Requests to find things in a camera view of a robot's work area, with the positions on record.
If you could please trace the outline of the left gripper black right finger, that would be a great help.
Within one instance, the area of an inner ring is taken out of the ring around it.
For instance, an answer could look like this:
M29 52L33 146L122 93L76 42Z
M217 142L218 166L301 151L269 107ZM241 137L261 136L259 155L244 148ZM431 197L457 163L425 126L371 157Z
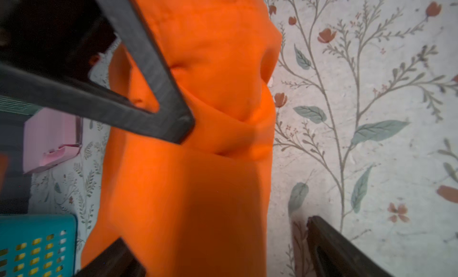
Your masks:
M390 277L320 216L307 222L307 243L318 277Z

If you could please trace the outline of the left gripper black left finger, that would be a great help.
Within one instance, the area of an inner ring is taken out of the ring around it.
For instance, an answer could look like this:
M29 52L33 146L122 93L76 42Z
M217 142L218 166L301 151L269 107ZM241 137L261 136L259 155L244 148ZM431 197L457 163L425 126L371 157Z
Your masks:
M145 277L146 270L121 238L97 256L75 277Z

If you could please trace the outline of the orange shorts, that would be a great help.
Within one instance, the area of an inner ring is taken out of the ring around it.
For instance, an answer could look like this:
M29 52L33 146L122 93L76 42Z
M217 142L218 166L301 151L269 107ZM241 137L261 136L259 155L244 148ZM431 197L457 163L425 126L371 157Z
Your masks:
M110 131L88 266L121 238L149 277L263 277L281 34L263 0L136 0L195 118L180 145Z

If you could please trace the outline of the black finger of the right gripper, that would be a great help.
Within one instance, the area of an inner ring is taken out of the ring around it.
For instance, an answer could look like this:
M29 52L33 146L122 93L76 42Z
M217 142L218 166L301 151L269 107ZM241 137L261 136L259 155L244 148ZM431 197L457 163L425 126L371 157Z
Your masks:
M89 80L116 38L151 110ZM1 0L1 95L176 144L195 123L136 0Z

